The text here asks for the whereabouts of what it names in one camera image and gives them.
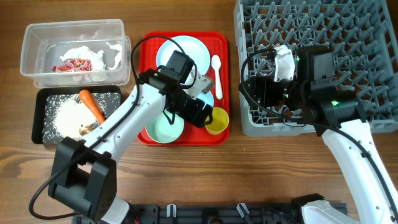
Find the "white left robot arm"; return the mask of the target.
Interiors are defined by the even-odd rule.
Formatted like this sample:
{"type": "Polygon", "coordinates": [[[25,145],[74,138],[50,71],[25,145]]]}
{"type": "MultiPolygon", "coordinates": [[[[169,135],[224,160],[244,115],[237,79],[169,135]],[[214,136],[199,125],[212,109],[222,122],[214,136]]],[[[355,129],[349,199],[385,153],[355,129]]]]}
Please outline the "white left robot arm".
{"type": "Polygon", "coordinates": [[[79,141],[57,146],[48,195],[93,222],[125,223],[131,206],[116,196],[116,169],[136,136],[159,115],[181,117],[198,128],[212,122],[210,105],[198,99],[213,80],[202,75],[186,54],[174,51],[166,65],[136,77],[129,98],[101,125],[79,141]]]}

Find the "brown food scrap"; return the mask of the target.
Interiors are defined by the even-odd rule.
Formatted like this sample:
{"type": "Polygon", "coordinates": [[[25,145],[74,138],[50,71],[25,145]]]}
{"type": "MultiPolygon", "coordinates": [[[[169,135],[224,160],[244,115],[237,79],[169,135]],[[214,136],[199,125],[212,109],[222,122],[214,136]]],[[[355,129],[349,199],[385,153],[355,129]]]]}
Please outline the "brown food scrap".
{"type": "Polygon", "coordinates": [[[79,132],[80,136],[84,136],[86,134],[91,133],[95,128],[96,128],[96,126],[94,124],[87,124],[87,125],[82,124],[79,127],[78,132],[79,132]]]}

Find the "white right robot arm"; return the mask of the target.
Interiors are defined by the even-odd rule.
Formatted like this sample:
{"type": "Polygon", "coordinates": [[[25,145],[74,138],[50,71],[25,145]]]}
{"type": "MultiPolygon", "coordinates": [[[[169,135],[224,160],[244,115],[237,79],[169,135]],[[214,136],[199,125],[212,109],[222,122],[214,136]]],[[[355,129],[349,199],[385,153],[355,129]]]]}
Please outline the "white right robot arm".
{"type": "Polygon", "coordinates": [[[397,190],[374,145],[366,112],[356,93],[339,90],[333,52],[314,45],[292,52],[263,49],[274,61],[273,78],[242,78],[239,91],[250,105],[271,113],[286,105],[302,110],[298,124],[313,126],[335,157],[361,223],[396,223],[397,190]]]}

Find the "mint green bowl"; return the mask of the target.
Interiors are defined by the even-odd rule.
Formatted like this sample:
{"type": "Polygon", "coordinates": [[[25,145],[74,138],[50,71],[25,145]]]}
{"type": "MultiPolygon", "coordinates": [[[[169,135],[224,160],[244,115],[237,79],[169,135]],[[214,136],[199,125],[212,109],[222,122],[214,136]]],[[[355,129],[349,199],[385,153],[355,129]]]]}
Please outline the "mint green bowl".
{"type": "Polygon", "coordinates": [[[166,115],[161,112],[146,127],[149,137],[161,144],[170,143],[177,140],[183,133],[185,122],[183,118],[175,115],[174,123],[170,124],[167,118],[172,119],[172,113],[166,111],[166,115]]]}

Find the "white rice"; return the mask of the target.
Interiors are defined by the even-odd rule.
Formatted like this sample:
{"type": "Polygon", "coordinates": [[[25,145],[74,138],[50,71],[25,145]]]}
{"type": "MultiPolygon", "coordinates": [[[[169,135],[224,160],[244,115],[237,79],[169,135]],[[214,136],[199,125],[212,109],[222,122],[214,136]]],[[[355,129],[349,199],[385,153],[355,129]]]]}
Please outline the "white rice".
{"type": "Polygon", "coordinates": [[[58,144],[63,138],[81,138],[81,125],[100,125],[93,113],[80,100],[79,94],[50,95],[46,99],[42,142],[58,144]]]}

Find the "red patterned snack wrapper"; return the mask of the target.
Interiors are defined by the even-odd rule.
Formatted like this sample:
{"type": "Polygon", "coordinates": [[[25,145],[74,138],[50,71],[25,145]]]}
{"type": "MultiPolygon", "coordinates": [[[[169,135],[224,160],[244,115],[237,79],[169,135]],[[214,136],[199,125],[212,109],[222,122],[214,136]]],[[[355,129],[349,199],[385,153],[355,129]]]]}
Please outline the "red patterned snack wrapper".
{"type": "Polygon", "coordinates": [[[91,61],[82,58],[73,58],[64,61],[62,65],[56,65],[53,72],[84,72],[91,71],[91,61]]]}

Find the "white tissue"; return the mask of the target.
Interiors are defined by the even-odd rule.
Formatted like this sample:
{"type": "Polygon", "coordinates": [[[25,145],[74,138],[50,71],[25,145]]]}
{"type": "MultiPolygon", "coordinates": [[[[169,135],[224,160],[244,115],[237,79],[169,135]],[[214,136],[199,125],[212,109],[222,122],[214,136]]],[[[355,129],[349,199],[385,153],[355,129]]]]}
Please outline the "white tissue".
{"type": "Polygon", "coordinates": [[[124,71],[120,68],[122,62],[123,47],[121,43],[105,44],[111,50],[111,53],[115,53],[114,62],[111,65],[107,65],[104,59],[105,51],[99,50],[98,52],[92,51],[87,46],[72,48],[68,50],[64,55],[60,56],[62,64],[64,61],[73,58],[88,59],[91,61],[91,71],[84,72],[54,72],[54,73],[80,73],[80,75],[72,75],[74,82],[89,82],[89,83],[112,83],[120,84],[124,82],[124,71]]]}

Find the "yellow plastic cup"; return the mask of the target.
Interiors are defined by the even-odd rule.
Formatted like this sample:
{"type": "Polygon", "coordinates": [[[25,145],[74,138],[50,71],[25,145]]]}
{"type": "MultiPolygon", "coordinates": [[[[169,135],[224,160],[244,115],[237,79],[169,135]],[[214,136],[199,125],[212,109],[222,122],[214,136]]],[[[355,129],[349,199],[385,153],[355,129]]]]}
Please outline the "yellow plastic cup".
{"type": "Polygon", "coordinates": [[[212,111],[213,121],[205,126],[212,135],[221,134],[229,125],[228,113],[220,107],[214,107],[212,111]]]}

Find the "light blue bowl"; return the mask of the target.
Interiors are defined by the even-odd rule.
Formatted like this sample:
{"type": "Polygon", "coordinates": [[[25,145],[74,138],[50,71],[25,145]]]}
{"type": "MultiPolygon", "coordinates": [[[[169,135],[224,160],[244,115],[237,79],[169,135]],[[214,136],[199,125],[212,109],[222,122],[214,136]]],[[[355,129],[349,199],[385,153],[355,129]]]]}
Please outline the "light blue bowl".
{"type": "Polygon", "coordinates": [[[213,97],[211,91],[209,91],[207,93],[200,93],[197,98],[199,100],[202,100],[205,105],[209,105],[211,107],[214,107],[214,97],[213,97]]]}

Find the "orange carrot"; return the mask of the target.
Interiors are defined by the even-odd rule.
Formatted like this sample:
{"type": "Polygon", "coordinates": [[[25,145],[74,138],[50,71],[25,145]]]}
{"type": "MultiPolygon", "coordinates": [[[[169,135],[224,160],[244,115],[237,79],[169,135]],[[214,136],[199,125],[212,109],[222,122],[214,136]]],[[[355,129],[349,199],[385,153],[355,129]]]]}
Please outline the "orange carrot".
{"type": "Polygon", "coordinates": [[[83,104],[93,113],[99,124],[104,123],[105,118],[92,97],[92,94],[88,90],[82,90],[79,92],[79,97],[83,104]]]}

